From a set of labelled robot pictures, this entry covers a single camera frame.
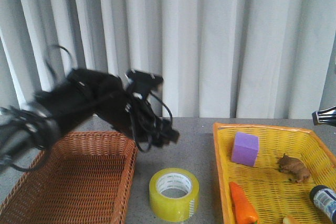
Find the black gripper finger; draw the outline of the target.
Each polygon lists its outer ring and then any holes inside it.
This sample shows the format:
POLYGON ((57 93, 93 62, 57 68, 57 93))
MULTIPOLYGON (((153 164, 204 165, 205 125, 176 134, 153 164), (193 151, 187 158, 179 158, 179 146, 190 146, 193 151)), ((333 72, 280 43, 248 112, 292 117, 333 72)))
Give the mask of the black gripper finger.
POLYGON ((179 137, 179 132, 172 128, 169 121, 162 121, 155 127, 154 133, 152 133, 151 144, 162 148, 170 143, 176 144, 179 137))

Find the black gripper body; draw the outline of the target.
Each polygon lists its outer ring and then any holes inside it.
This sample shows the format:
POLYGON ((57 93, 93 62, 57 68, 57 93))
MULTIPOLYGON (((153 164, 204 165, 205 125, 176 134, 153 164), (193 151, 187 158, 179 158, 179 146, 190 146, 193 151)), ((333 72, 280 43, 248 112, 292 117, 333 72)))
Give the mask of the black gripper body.
POLYGON ((140 100, 118 87, 107 92, 107 98, 97 106, 96 114, 128 138, 148 142, 162 120, 154 113, 148 99, 140 100))
POLYGON ((330 125, 336 126, 336 114, 335 114, 336 107, 333 106, 331 108, 314 111, 312 113, 312 121, 314 125, 330 125))

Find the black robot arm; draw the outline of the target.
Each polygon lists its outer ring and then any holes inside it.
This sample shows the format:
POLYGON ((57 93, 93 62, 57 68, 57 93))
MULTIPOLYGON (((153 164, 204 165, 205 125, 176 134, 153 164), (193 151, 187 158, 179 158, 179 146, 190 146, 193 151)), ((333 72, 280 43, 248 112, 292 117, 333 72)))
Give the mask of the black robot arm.
POLYGON ((1 108, 8 117, 1 125, 1 170, 22 171, 16 161, 36 148, 50 153, 66 134, 92 115, 133 139, 136 145, 162 147, 177 142, 172 119, 158 117, 148 96, 163 83, 161 76, 130 69, 124 87, 119 77, 88 69, 74 69, 49 92, 40 92, 21 110, 1 108))

